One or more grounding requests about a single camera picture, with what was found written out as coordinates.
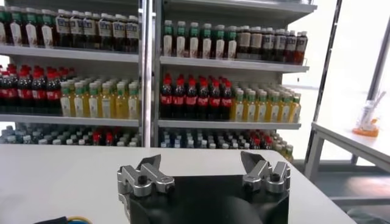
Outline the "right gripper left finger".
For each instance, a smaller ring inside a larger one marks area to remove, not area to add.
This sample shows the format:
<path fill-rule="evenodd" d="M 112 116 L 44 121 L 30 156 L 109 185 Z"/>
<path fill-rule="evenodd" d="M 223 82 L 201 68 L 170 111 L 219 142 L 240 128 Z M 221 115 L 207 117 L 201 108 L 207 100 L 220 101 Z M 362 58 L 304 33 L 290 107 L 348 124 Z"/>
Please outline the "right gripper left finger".
<path fill-rule="evenodd" d="M 121 166 L 117 171 L 119 194 L 148 197 L 153 190 L 166 195 L 174 192 L 175 179 L 159 170 L 160 163 L 161 155 L 155 155 L 143 158 L 136 168 L 131 165 Z"/>

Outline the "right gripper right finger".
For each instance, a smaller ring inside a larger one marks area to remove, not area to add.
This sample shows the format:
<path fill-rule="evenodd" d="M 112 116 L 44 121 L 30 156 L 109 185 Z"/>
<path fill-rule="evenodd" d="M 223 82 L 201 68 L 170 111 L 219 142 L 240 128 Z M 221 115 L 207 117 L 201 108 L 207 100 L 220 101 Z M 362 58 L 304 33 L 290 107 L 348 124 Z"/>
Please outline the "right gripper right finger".
<path fill-rule="evenodd" d="M 241 152 L 241 162 L 247 172 L 243 175 L 242 184 L 247 192 L 265 189 L 272 194 L 289 191 L 291 169 L 287 163 L 278 161 L 274 167 L 261 155 Z"/>

